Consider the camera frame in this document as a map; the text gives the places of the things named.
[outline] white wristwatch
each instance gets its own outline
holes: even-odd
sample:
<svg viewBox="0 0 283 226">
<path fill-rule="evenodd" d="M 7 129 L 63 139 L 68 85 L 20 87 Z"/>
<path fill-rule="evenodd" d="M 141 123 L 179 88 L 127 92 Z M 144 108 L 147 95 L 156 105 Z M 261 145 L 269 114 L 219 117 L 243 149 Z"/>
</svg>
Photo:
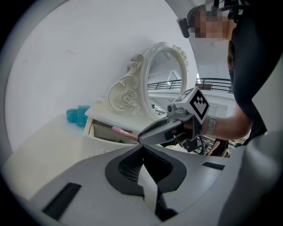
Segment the white wristwatch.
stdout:
<svg viewBox="0 0 283 226">
<path fill-rule="evenodd" d="M 212 135 L 215 131 L 215 128 L 216 128 L 216 119 L 207 115 L 209 117 L 209 120 L 208 120 L 208 130 L 207 130 L 207 135 Z"/>
</svg>

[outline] mirror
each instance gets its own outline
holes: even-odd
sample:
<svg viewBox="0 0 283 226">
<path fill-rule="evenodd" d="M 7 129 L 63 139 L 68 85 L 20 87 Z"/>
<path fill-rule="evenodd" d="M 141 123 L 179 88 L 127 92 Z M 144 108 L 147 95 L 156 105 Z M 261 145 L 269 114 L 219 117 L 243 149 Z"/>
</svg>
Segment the mirror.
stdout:
<svg viewBox="0 0 283 226">
<path fill-rule="evenodd" d="M 159 51 L 151 62 L 147 80 L 149 101 L 156 114 L 166 113 L 167 105 L 179 96 L 181 85 L 182 71 L 178 60 L 168 50 Z"/>
</svg>

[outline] headset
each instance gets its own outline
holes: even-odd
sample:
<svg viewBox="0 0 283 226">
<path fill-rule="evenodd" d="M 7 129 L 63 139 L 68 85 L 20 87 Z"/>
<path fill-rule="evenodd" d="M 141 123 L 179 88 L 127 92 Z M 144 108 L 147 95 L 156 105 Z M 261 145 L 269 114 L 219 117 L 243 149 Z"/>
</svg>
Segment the headset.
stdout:
<svg viewBox="0 0 283 226">
<path fill-rule="evenodd" d="M 180 29 L 185 38 L 189 38 L 189 29 L 194 26 L 194 24 L 190 24 L 190 17 L 193 12 L 195 12 L 200 7 L 204 7 L 205 5 L 199 5 L 192 8 L 188 14 L 187 18 L 178 19 L 177 22 L 180 26 Z M 207 17 L 217 16 L 218 11 L 227 11 L 229 10 L 228 19 L 234 20 L 235 23 L 238 22 L 239 16 L 243 13 L 245 8 L 251 7 L 248 1 L 244 0 L 224 0 L 224 6 L 219 8 L 219 0 L 214 0 L 213 5 L 211 6 L 211 10 L 206 10 Z"/>
</svg>

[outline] teal cloth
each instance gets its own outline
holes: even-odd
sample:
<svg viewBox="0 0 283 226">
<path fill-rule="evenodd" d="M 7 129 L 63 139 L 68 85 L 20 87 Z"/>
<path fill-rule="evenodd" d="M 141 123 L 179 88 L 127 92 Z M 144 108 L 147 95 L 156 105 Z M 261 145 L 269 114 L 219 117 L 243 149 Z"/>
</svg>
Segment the teal cloth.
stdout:
<svg viewBox="0 0 283 226">
<path fill-rule="evenodd" d="M 88 105 L 78 106 L 77 109 L 68 109 L 66 111 L 67 121 L 70 123 L 76 123 L 76 125 L 85 127 L 88 117 L 85 112 L 90 108 Z"/>
</svg>

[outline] turquoise loofah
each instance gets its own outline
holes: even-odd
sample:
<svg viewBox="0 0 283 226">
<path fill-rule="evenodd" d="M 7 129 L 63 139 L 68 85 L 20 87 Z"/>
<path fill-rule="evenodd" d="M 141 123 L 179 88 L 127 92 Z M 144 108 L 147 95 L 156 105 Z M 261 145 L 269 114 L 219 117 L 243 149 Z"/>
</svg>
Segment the turquoise loofah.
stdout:
<svg viewBox="0 0 283 226">
<path fill-rule="evenodd" d="M 67 121 L 85 127 L 88 117 L 85 112 L 90 108 L 88 105 L 78 106 L 78 109 L 68 109 L 66 111 Z"/>
</svg>

